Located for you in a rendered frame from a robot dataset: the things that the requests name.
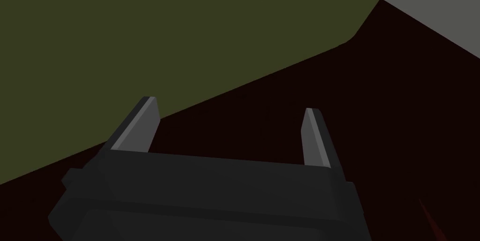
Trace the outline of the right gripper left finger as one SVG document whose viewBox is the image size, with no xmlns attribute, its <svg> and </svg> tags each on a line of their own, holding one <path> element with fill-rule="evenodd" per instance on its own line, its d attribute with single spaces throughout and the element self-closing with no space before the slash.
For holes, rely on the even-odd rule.
<svg viewBox="0 0 480 241">
<path fill-rule="evenodd" d="M 105 149 L 148 152 L 160 120 L 157 98 L 141 98 L 109 137 Z"/>
</svg>

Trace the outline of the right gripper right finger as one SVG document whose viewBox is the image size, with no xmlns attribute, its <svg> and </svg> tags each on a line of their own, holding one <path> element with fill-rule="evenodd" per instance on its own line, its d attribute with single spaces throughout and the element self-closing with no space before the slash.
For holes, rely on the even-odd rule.
<svg viewBox="0 0 480 241">
<path fill-rule="evenodd" d="M 319 109 L 305 109 L 300 132 L 305 165 L 340 169 L 337 152 Z"/>
</svg>

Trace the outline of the olive green table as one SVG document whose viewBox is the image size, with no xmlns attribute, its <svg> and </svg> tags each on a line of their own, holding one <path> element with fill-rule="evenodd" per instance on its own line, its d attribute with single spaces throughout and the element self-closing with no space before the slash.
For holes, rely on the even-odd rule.
<svg viewBox="0 0 480 241">
<path fill-rule="evenodd" d="M 0 184 L 339 46 L 379 0 L 0 0 Z"/>
</svg>

